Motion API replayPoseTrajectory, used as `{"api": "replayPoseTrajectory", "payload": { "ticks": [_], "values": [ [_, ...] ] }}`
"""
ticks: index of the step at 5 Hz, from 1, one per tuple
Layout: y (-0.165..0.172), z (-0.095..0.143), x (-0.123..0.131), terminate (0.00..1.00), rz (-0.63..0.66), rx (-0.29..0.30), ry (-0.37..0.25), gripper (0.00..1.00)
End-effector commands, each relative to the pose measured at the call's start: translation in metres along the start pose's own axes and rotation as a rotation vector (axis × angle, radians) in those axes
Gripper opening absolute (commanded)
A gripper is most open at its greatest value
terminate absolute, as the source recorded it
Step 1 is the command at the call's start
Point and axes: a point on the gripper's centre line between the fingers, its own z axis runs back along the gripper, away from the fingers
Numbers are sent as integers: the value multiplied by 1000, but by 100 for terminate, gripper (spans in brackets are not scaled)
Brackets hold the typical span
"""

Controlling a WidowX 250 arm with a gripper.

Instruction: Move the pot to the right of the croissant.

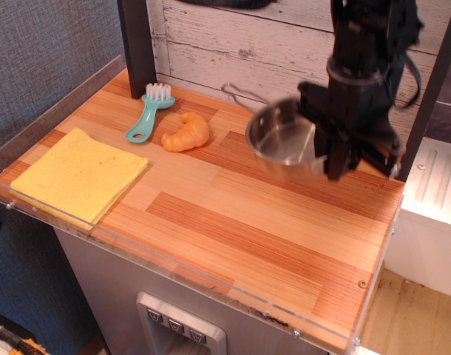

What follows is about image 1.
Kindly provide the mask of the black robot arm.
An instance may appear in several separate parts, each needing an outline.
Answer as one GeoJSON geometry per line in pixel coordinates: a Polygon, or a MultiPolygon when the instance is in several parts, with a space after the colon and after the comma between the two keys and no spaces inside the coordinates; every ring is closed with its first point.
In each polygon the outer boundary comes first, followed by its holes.
{"type": "Polygon", "coordinates": [[[421,74],[407,54],[423,23],[414,1],[332,1],[333,52],[328,85],[299,84],[297,111],[315,125],[306,146],[311,171],[339,180],[361,160],[389,178],[406,152],[390,123],[421,94],[421,74]]]}

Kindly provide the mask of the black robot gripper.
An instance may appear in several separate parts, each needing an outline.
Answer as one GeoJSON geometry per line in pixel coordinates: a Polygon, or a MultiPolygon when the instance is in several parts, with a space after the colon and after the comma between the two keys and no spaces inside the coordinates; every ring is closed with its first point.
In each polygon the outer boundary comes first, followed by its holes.
{"type": "Polygon", "coordinates": [[[328,86],[298,85],[298,111],[316,124],[314,150],[329,180],[340,180],[367,161],[389,178],[398,176],[404,146],[390,124],[392,98],[385,77],[348,75],[328,68],[328,86]]]}

